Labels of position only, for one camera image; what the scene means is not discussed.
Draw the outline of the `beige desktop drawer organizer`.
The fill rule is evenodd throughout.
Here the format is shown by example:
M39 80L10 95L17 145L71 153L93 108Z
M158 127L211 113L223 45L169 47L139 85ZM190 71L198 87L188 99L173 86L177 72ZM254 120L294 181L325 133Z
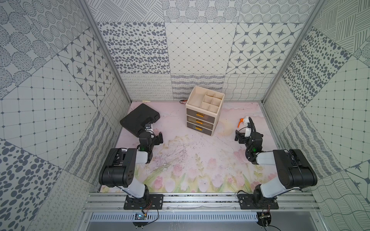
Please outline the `beige desktop drawer organizer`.
M186 116L188 116L187 108L189 108L215 117L214 128L211 130L211 136L213 136L219 121L224 99L225 94L221 92L195 86L186 103Z

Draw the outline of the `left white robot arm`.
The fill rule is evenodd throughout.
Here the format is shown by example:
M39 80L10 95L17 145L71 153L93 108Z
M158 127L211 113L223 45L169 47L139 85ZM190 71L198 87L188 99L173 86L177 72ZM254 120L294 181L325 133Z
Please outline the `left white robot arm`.
M146 205L149 203L149 189L135 178L135 167L137 164L149 164L154 146L162 143L161 132L155 135L145 131L139 135L137 148L110 149L98 175L99 183L109 188L117 187L128 194L129 201Z

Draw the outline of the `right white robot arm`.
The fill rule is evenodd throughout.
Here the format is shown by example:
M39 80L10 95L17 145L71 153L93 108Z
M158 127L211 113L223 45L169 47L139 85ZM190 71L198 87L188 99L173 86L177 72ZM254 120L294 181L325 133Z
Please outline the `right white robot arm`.
M253 191L252 201L262 204L294 189L315 186L318 177L299 149L262 150L263 134L236 130L235 141L246 146L246 159L254 165L269 165L276 168L277 176L267 183L259 184Z

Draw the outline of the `black plastic tool case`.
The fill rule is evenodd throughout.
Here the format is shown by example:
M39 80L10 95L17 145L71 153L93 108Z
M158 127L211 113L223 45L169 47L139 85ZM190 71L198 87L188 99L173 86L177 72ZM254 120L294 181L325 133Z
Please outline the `black plastic tool case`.
M140 104L137 108L121 119L120 124L132 135L139 138L140 134L145 132L145 125L156 123L160 117L159 112L156 110L146 104Z

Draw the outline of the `white bottle orange cap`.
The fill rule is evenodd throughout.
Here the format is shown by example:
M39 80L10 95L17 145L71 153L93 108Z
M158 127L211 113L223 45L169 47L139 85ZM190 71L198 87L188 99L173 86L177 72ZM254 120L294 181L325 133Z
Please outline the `white bottle orange cap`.
M245 118L241 118L239 123L238 123L238 128L244 128L244 127L247 127L249 128L250 127L250 121L249 121L249 117L245 117Z

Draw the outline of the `floral pink table mat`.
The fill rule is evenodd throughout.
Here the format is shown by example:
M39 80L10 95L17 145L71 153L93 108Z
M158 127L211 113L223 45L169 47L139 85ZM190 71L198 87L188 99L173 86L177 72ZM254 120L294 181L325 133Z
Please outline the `floral pink table mat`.
M163 144L155 146L149 164L137 164L136 179L150 192L252 192L277 178L273 165L253 165L245 146L234 140L241 118L251 117L263 134L263 150L276 144L258 103L224 103L212 136L187 127L186 107L173 102L149 102L160 119L153 124Z

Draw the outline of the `black round connector box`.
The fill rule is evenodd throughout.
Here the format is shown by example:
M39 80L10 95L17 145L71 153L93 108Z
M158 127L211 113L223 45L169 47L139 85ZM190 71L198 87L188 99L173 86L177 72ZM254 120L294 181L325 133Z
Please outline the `black round connector box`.
M257 218L257 224L264 228L267 228L272 220L270 212L257 212Z

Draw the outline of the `green circuit board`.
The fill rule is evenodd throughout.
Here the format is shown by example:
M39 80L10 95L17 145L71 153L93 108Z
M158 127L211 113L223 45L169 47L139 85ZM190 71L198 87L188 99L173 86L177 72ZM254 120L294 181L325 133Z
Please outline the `green circuit board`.
M146 214L144 213L136 213L135 214L135 218L134 218L135 221L146 221L147 218L146 218Z

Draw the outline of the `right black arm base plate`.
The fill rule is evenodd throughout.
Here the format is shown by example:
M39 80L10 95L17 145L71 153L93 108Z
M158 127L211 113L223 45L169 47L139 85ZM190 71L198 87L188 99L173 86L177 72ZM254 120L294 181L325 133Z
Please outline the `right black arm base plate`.
M264 209L264 210L276 210L279 209L279 205L275 198L260 197L257 199L255 196L249 193L238 193L237 198L239 201L240 209L251 210L251 209Z

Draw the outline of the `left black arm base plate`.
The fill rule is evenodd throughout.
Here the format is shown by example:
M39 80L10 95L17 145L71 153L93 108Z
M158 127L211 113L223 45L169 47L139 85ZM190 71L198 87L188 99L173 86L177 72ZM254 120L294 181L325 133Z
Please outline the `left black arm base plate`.
M163 200L163 194L148 194L139 199L127 195L123 208L124 210L162 210Z

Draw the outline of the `aluminium mounting rail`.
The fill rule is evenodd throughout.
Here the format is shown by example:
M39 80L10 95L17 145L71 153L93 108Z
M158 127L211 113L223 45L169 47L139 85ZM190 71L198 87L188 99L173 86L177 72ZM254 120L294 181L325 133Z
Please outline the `aluminium mounting rail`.
M124 193L91 193L82 210L84 212L119 212L142 209L130 203ZM278 196L271 206L257 208L243 193L158 193L149 203L160 212L229 212L229 211L272 211L272 212L317 212L319 206L311 193L290 192Z

